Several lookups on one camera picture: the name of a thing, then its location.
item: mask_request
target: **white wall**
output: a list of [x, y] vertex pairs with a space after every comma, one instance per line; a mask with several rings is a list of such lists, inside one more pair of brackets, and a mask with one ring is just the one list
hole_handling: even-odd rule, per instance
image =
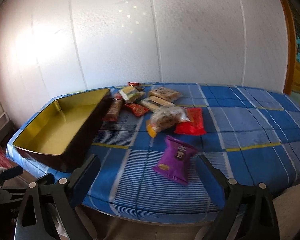
[[6, 0], [0, 100], [20, 126], [50, 98], [128, 81], [282, 91], [280, 0]]

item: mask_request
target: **table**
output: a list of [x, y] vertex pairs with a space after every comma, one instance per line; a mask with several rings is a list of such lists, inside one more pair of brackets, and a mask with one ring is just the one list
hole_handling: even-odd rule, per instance
[[[167, 134], [195, 146], [227, 178], [241, 184], [264, 182], [277, 194], [300, 178], [300, 107], [288, 96], [242, 86], [147, 83], [143, 87], [148, 92], [160, 86], [183, 94], [174, 102], [176, 105], [202, 108], [207, 134], [178, 135], [169, 129], [153, 139], [146, 132], [150, 113], [138, 118], [122, 110], [118, 122], [103, 123], [87, 153], [100, 158], [101, 170], [83, 202], [86, 206], [146, 222], [214, 220], [218, 207], [211, 203], [198, 178], [195, 157], [191, 159], [188, 186], [152, 170], [166, 147]], [[112, 93], [120, 88], [110, 87]], [[52, 173], [56, 180], [68, 177], [36, 160], [22, 158], [12, 146], [36, 115], [9, 141], [7, 157], [35, 177], [46, 173]]]

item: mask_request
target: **purple package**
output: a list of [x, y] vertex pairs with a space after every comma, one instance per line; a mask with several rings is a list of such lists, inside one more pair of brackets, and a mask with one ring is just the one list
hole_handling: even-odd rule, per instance
[[190, 158], [198, 150], [192, 145], [173, 138], [170, 135], [166, 137], [167, 148], [164, 151], [157, 166], [152, 169], [173, 181], [183, 185], [188, 185], [188, 168]]

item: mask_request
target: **silver screw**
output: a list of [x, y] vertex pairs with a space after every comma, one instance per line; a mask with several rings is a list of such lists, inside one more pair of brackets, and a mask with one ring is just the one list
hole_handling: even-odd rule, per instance
[[66, 184], [66, 183], [67, 183], [67, 179], [66, 178], [59, 179], [59, 184]]
[[259, 183], [259, 187], [262, 189], [265, 189], [267, 186], [266, 184], [264, 184], [263, 182]]
[[36, 184], [35, 182], [31, 182], [31, 183], [29, 184], [29, 188], [34, 188], [36, 185], [37, 185], [37, 184]]
[[229, 179], [228, 182], [229, 182], [229, 184], [231, 184], [231, 185], [237, 184], [237, 181], [236, 181], [235, 179]]

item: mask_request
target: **open box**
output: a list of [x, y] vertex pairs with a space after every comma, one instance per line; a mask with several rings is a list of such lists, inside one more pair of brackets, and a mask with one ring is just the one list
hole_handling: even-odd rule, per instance
[[56, 99], [24, 128], [13, 145], [23, 157], [72, 172], [82, 165], [111, 103], [109, 89]]

